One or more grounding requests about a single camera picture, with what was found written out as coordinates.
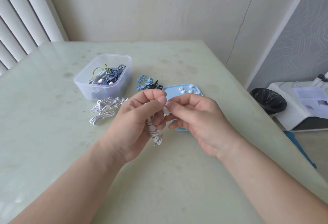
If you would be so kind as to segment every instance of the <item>blue cable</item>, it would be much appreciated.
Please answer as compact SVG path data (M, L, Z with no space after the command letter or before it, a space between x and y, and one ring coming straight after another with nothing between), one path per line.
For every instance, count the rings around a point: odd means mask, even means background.
M154 80L146 75L141 75L140 78L137 80L137 90L143 90L146 86L152 85Z

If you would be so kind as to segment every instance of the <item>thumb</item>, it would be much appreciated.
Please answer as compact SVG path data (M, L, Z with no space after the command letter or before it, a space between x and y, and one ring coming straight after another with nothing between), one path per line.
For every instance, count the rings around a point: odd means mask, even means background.
M171 112L171 114L188 123L192 122L192 119L195 116L195 111L190 110L174 101L168 101L166 108Z
M152 100L135 109L142 121L161 111L166 104L166 97L161 96L157 100Z

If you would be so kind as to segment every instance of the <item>right hand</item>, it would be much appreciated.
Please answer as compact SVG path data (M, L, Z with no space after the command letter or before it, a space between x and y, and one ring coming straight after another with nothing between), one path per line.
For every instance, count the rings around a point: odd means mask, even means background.
M201 148L210 156L223 160L242 136L229 123L211 98L197 94L183 94L166 104L170 114L166 121L173 121L169 129L183 127L197 139Z

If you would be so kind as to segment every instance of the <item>light green table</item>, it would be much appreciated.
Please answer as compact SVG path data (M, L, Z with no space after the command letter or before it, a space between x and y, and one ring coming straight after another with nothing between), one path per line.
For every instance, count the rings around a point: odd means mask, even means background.
M328 185L202 41L46 43L0 77L0 222L55 181L108 127L93 126L73 77L100 53L130 55L137 93L146 74L164 86L191 83L229 121L313 193ZM116 177L94 223L263 223L223 165L189 132L163 132Z

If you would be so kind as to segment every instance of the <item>black trash bag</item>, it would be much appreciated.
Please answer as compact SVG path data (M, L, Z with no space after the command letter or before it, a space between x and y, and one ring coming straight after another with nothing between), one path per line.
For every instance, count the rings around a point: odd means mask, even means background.
M250 92L267 114L276 114L287 107L286 100L278 93L264 88L256 88Z

